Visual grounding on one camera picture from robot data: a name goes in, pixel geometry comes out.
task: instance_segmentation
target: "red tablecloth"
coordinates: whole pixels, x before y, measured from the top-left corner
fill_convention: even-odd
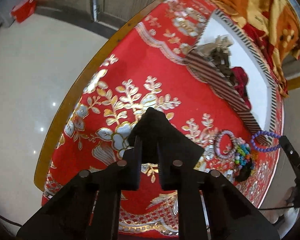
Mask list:
[[[206,171],[218,169],[234,181],[234,160],[214,155],[214,136],[222,129],[246,141],[251,135],[231,107],[182,63],[214,8],[208,0],[167,0],[112,51],[64,128],[52,155],[42,203],[80,170],[98,171],[119,160],[129,147],[127,136],[150,106],[163,111],[177,129],[204,148]],[[279,93],[277,101],[276,132],[281,133]],[[274,173],[278,151],[259,153],[256,158],[253,174],[236,186],[258,207]],[[144,237],[178,233],[178,215],[173,211],[176,192],[161,190],[157,172],[156,165],[143,164],[140,190],[122,193],[121,232]]]

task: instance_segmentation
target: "white floor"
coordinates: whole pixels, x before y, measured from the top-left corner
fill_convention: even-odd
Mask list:
[[[0,28],[0,214],[7,219],[23,224],[40,208],[42,192],[33,179],[47,130],[69,88],[106,41],[39,15]]]

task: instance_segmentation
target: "colorful beaded hair tie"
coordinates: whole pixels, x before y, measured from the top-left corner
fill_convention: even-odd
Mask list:
[[[230,137],[230,140],[233,145],[232,145],[232,149],[226,155],[223,155],[223,154],[221,154],[221,151],[220,151],[220,142],[221,142],[221,139],[223,138],[223,136],[226,134]],[[217,135],[215,143],[214,143],[214,151],[216,152],[216,155],[219,158],[221,158],[221,159],[231,158],[234,155],[236,149],[237,149],[237,142],[236,142],[236,137],[234,136],[233,132],[228,131],[228,130],[223,130],[223,131],[221,131],[221,133],[219,133]]]
[[[271,136],[273,138],[280,138],[281,135],[279,134],[276,134],[274,132],[268,132],[268,131],[263,131],[263,130],[260,130],[258,131],[257,133],[255,133],[254,135],[252,135],[251,137],[251,144],[252,144],[252,147],[257,150],[258,152],[272,152],[272,151],[276,151],[277,149],[279,149],[281,146],[280,144],[278,144],[277,146],[275,147],[268,147],[268,148],[260,148],[260,147],[256,147],[256,143],[254,142],[254,139],[256,137],[258,137],[259,135],[267,135],[267,136]]]

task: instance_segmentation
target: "silver rivet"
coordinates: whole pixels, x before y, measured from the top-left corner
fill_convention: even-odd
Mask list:
[[[79,172],[79,176],[80,176],[81,178],[86,178],[86,177],[89,176],[89,174],[90,174],[90,171],[88,171],[88,170],[83,170],[83,171],[80,171],[80,172]]]
[[[183,165],[183,162],[181,160],[174,160],[172,164],[173,166],[181,167]]]
[[[210,174],[211,174],[213,177],[216,177],[216,178],[220,176],[220,172],[217,171],[217,170],[212,170],[212,171],[210,171]]]
[[[119,161],[117,162],[117,165],[118,165],[119,167],[124,167],[124,166],[127,165],[127,161],[125,161],[125,160],[119,160]]]

